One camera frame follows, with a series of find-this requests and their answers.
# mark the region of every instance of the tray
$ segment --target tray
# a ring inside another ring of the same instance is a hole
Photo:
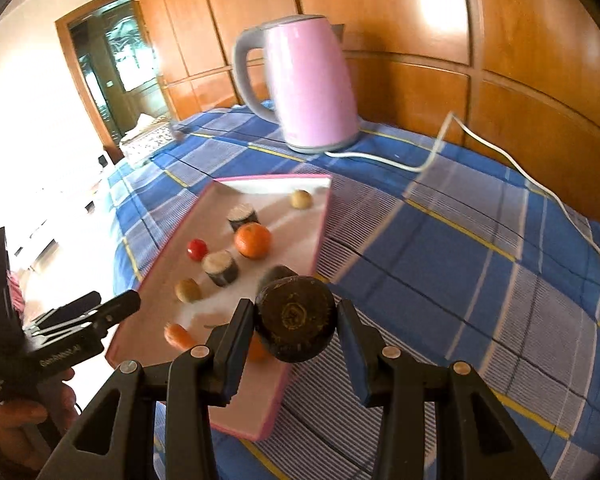
[[[288,195],[296,189],[313,195],[311,209],[290,206]],[[170,321],[187,328],[197,342],[205,342],[212,326],[229,321],[240,298],[254,299],[258,280],[273,265],[313,274],[330,189],[331,177],[323,174],[219,178],[209,183],[142,280],[138,289],[141,308],[119,325],[106,354],[109,364],[117,367],[134,359],[149,366],[173,360],[178,351],[163,337],[164,325]],[[245,202],[254,206],[261,224],[272,234],[271,250],[264,260],[248,260],[233,245],[234,232],[226,214]],[[192,238],[203,239],[210,251],[229,250],[240,268],[238,279],[225,288],[216,286],[201,264],[188,257],[187,243]],[[176,298],[174,286],[183,278],[198,282],[202,300],[184,304]],[[289,370],[289,364],[272,356],[259,363],[247,361],[231,404],[209,408],[211,426],[248,440],[269,436]]]

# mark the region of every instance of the checkered fabric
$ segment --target checkered fabric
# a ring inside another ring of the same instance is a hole
[[[446,144],[423,174],[369,160],[290,151],[279,128],[244,107],[195,115],[133,170],[119,163],[102,207],[120,293],[142,277],[210,179],[331,173],[317,272],[363,321],[423,362],[471,363],[555,479],[580,479],[600,457],[600,258],[562,212],[517,172]],[[409,165],[432,139],[363,122],[350,150]],[[600,246],[600,225],[570,211]],[[225,480],[369,479],[381,412],[353,395],[337,336],[293,369],[271,436],[214,433]],[[435,424],[426,407],[426,478]],[[164,427],[157,428],[157,463]]]

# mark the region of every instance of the kettle handle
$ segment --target kettle handle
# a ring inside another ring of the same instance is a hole
[[[254,48],[264,48],[264,30],[258,27],[244,30],[238,37],[234,46],[234,77],[238,92],[244,99],[246,105],[258,117],[270,123],[278,124],[278,118],[273,110],[264,107],[256,97],[249,72],[247,71],[247,54]]]

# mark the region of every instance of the pink kettle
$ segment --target pink kettle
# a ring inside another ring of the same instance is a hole
[[[324,16],[287,16],[245,30],[234,47],[234,76],[258,117],[280,124],[285,142],[301,153],[330,152],[358,137],[356,100],[335,32]],[[247,54],[264,49],[267,86],[275,111],[256,97]]]

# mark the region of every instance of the metal screw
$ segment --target metal screw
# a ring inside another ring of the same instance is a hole
[[[132,374],[138,370],[138,363],[135,361],[125,361],[120,365],[120,371],[123,374]]]
[[[459,375],[469,375],[471,373],[471,365],[464,361],[454,363],[454,372]]]
[[[209,348],[204,345],[194,346],[191,349],[192,357],[197,357],[198,359],[202,359],[209,355]]]
[[[384,357],[387,357],[388,359],[397,359],[398,357],[400,357],[400,354],[400,349],[395,346],[385,346],[382,349],[382,355]]]

